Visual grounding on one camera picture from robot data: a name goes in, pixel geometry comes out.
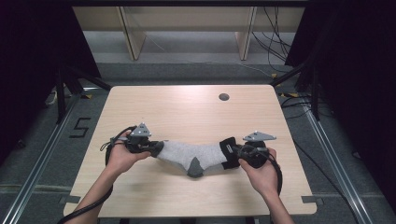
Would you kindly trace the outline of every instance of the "floor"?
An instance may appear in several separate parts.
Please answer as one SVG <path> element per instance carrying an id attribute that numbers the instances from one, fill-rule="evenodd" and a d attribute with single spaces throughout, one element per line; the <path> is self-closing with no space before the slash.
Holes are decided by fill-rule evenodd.
<path id="1" fill-rule="evenodd" d="M 240 61 L 232 33 L 150 32 L 138 61 L 131 61 L 121 32 L 86 32 L 85 36 L 104 80 L 113 85 L 128 84 L 125 81 L 128 76 L 139 77 L 139 75 L 130 74 L 130 70 L 134 70 L 134 74 L 137 70 L 145 75 L 140 77 L 144 81 L 135 81 L 133 85 L 176 83 L 172 78 L 178 77 L 159 80 L 158 76 L 159 74 L 172 76 L 178 70 L 198 73 L 200 77 L 207 76 L 208 78 L 213 77 L 211 72 L 215 71 L 216 76 L 231 77 L 226 80 L 222 79 L 221 82 L 247 84 L 249 82 L 265 83 L 271 80 L 273 74 L 280 76 L 284 71 L 290 70 L 289 67 L 283 65 L 281 59 L 274 54 L 269 54 L 255 39 L 251 39 L 247 60 Z M 271 44 L 271 49 L 281 52 L 284 56 L 279 44 L 271 43 L 261 33 L 257 33 L 256 36 L 266 45 Z M 292 43 L 293 34 L 281 34 L 281 37 L 284 42 Z M 294 92 L 293 81 L 295 78 L 276 88 L 281 104 L 289 98 L 280 93 Z M 84 87 L 92 86 L 85 82 L 83 85 Z M 70 135 L 77 132 L 74 129 L 75 120 L 89 118 L 81 122 L 86 122 L 83 124 L 93 130 L 106 101 L 107 93 L 102 90 L 91 90 L 87 91 L 86 95 L 87 98 L 88 96 L 92 98 L 84 97 L 76 100 L 76 96 L 72 96 L 67 99 L 69 105 L 72 105 L 74 101 L 77 103 L 68 123 L 62 127 L 62 136 L 52 143 L 57 148 L 42 164 L 43 169 L 37 174 L 38 179 L 33 185 L 32 195 L 23 205 L 21 213 L 16 215 L 15 219 L 18 223 L 53 223 L 62 216 L 64 208 L 62 199 L 70 192 L 79 163 L 85 155 L 84 149 L 78 146 L 88 145 L 90 135 L 92 135 L 89 131 L 86 137 L 71 141 Z M 50 95 L 47 102 L 52 100 L 53 95 Z M 316 162 L 314 164 L 302 150 L 298 150 L 308 182 L 317 200 L 318 211 L 310 216 L 293 216 L 296 223 L 356 223 L 345 198 L 340 196 L 334 188 L 343 190 L 344 185 L 339 181 L 337 168 L 334 168 L 329 160 L 331 155 L 329 156 L 324 149 L 326 143 L 317 138 L 317 128 L 325 130 L 332 151 L 347 174 L 347 181 L 351 182 L 358 199 L 362 201 L 363 208 L 367 210 L 368 218 L 362 218 L 364 220 L 362 223 L 396 223 L 396 216 L 364 164 L 352 155 L 355 150 L 344 135 L 342 127 L 338 125 L 331 108 L 325 104 L 325 95 L 322 95 L 320 103 L 320 122 L 314 122 L 309 118 L 309 104 L 302 99 L 291 99 L 286 103 L 283 112 L 294 140 Z M 52 131 L 59 128 L 54 122 L 56 115 L 56 105 L 49 104 L 48 108 L 43 110 L 36 119 L 36 123 L 29 127 L 28 134 L 24 137 L 24 142 L 27 143 L 26 148 L 13 150 L 7 161 L 0 167 L 0 218 L 4 219 L 7 210 L 18 200 L 17 196 L 23 186 L 26 186 L 26 180 L 30 178 L 37 158 L 41 158 L 40 154 L 48 148 L 48 139 Z M 102 218 L 101 223 L 119 223 L 119 221 L 114 218 Z M 179 223 L 179 221 L 177 218 L 135 218 L 131 219 L 130 223 Z M 240 217 L 200 218 L 197 223 L 241 224 L 244 223 L 244 219 Z M 256 223 L 269 223 L 269 217 L 256 217 Z"/>

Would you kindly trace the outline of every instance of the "hand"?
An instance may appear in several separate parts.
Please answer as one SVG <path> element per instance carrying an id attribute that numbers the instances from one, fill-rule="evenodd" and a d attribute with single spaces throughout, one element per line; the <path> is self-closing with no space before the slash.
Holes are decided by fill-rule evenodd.
<path id="1" fill-rule="evenodd" d="M 276 159 L 276 151 L 269 148 L 269 153 Z M 270 161 L 266 161 L 265 164 L 260 168 L 251 167 L 247 161 L 239 159 L 241 167 L 247 172 L 247 176 L 250 180 L 251 186 L 257 190 L 262 197 L 267 195 L 277 195 L 277 175 L 275 168 Z"/>
<path id="2" fill-rule="evenodd" d="M 127 172 L 134 165 L 135 162 L 143 160 L 150 156 L 150 152 L 131 153 L 124 144 L 116 144 L 110 153 L 108 159 L 107 169 L 121 175 Z"/>

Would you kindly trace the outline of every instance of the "black sock cuff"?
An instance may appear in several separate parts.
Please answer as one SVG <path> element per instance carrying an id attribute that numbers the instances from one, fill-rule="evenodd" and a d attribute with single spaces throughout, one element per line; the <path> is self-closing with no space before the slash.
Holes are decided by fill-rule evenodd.
<path id="1" fill-rule="evenodd" d="M 230 137 L 219 143 L 221 152 L 224 154 L 227 161 L 223 162 L 221 165 L 224 170 L 233 169 L 239 166 L 238 156 L 233 153 L 233 147 L 236 146 L 235 138 Z"/>

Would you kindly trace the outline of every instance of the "person's right hand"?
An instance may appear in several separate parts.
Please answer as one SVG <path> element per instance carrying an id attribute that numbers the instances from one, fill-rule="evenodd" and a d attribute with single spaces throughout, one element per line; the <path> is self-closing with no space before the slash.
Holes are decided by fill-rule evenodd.
<path id="1" fill-rule="evenodd" d="M 276 151 L 269 148 L 269 153 L 276 159 Z M 267 195 L 277 195 L 277 175 L 274 166 L 270 161 L 266 161 L 265 164 L 260 168 L 251 167 L 247 161 L 239 159 L 239 163 L 242 168 L 246 171 L 248 179 L 250 180 L 251 186 L 257 190 L 262 197 Z"/>

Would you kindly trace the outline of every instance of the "table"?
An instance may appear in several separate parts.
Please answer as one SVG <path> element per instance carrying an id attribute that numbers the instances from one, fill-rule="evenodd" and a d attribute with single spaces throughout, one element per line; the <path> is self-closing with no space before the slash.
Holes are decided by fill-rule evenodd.
<path id="1" fill-rule="evenodd" d="M 219 95 L 226 93 L 229 100 Z M 150 140 L 216 144 L 259 131 L 276 136 L 283 171 L 281 199 L 291 214 L 314 214 L 315 203 L 274 88 L 269 85 L 114 87 L 98 120 L 71 196 L 83 197 L 105 167 L 100 146 L 128 126 L 145 122 Z M 76 203 L 67 203 L 65 214 Z M 242 168 L 211 169 L 190 178 L 173 164 L 155 158 L 139 161 L 114 184 L 99 217 L 251 217 L 268 215 Z"/>

